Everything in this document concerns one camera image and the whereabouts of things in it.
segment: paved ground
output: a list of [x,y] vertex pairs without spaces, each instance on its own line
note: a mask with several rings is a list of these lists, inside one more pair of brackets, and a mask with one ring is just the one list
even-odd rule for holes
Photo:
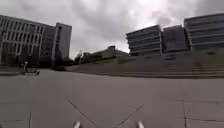
[[0,77],[4,128],[223,128],[224,80],[165,80],[41,71]]
[[16,76],[20,74],[21,71],[23,71],[23,68],[0,66],[0,77],[1,76]]

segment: sky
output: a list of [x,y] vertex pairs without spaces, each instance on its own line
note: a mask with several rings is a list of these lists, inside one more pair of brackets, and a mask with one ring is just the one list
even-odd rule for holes
[[224,12],[224,0],[0,0],[0,14],[72,26],[70,57],[115,45],[129,52],[126,33],[193,16]]

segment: pedestrian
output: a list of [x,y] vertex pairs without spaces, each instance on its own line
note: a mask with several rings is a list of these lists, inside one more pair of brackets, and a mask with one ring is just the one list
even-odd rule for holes
[[28,65],[28,62],[25,61],[25,64],[24,64],[24,66],[23,66],[23,69],[24,69],[24,72],[25,72],[25,73],[27,73],[27,65]]

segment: curb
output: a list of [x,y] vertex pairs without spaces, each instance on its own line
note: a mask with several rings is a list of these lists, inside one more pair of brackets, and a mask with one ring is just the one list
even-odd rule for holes
[[0,76],[17,76],[17,75],[20,75],[21,73],[0,73]]
[[159,78],[159,79],[220,79],[224,78],[224,74],[209,74],[209,75],[144,75],[144,74],[115,74],[115,73],[84,73],[92,75],[114,76],[114,77],[134,77],[134,78]]

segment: building facade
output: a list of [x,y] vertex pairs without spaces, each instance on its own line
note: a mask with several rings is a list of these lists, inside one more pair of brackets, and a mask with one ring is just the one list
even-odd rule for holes
[[224,48],[224,14],[184,20],[191,50]]
[[132,56],[162,52],[162,33],[159,25],[126,34]]
[[0,16],[0,64],[23,61],[35,56],[37,63],[54,62],[55,49],[62,60],[69,57],[71,26],[57,23],[50,26],[33,21]]
[[181,25],[164,28],[163,53],[189,50],[185,30]]

